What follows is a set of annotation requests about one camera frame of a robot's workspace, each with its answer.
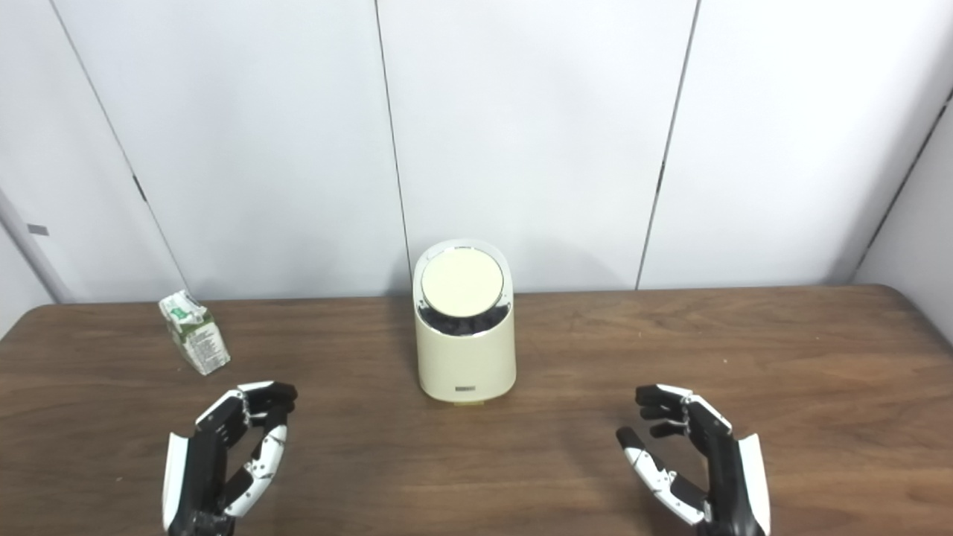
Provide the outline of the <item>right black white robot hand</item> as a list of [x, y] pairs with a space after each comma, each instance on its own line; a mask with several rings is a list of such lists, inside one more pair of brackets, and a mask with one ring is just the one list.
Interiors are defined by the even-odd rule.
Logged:
[[634, 403], [653, 421], [653, 438], [687, 438], [705, 458], [707, 488], [668, 468], [632, 427], [616, 431], [630, 468], [654, 498], [698, 535], [769, 535], [771, 500], [759, 435], [737, 438], [733, 425], [687, 388], [638, 386]]

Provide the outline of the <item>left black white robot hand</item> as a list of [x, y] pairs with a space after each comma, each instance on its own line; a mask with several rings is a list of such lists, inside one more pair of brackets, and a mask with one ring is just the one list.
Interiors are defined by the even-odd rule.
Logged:
[[[299, 391], [283, 381], [255, 381], [219, 397], [194, 422], [194, 433], [171, 433], [162, 491], [168, 535], [232, 535], [275, 481], [288, 441], [288, 417]], [[251, 430], [262, 437], [232, 477], [228, 454]]]

